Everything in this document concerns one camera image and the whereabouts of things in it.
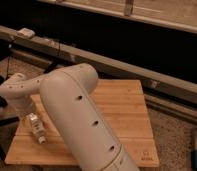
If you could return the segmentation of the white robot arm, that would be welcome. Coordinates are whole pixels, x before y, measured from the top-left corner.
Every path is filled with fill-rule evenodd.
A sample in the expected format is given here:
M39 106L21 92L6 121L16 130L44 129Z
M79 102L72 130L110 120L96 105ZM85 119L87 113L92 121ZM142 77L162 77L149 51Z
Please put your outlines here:
M38 94L83 171L140 171L90 97L97 84L97 71L82 63L32 79L16 73L0 85L0 96L27 115L35 110L31 96Z

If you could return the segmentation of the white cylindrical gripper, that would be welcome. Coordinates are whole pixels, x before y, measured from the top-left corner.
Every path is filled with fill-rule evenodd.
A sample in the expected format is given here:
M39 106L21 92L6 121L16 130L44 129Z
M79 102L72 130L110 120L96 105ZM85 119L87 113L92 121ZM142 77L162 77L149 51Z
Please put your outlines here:
M13 107L21 117L33 113L36 109L35 103L30 96L16 98Z

